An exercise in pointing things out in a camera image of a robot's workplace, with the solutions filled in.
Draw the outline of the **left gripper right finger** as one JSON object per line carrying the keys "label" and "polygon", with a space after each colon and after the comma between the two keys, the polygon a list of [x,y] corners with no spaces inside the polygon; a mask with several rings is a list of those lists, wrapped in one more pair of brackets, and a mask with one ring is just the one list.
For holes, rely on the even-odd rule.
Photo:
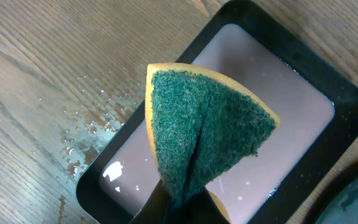
{"label": "left gripper right finger", "polygon": [[186,204],[185,223],[187,224],[228,224],[206,189],[192,196]]}

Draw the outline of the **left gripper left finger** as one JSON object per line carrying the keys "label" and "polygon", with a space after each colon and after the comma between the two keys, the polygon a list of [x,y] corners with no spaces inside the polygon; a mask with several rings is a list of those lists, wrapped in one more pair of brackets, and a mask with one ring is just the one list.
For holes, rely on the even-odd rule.
{"label": "left gripper left finger", "polygon": [[170,214],[171,196],[164,188],[162,180],[152,191],[145,205],[129,224],[166,224]]}

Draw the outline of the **green and orange sponge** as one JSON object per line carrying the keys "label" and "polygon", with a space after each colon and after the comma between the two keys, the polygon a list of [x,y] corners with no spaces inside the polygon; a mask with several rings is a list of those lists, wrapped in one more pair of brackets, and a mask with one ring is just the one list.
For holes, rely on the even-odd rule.
{"label": "green and orange sponge", "polygon": [[[168,223],[186,204],[258,148],[280,118],[254,93],[219,72],[185,63],[147,67],[145,123],[160,180],[171,196]],[[213,202],[229,222],[224,205]]]}

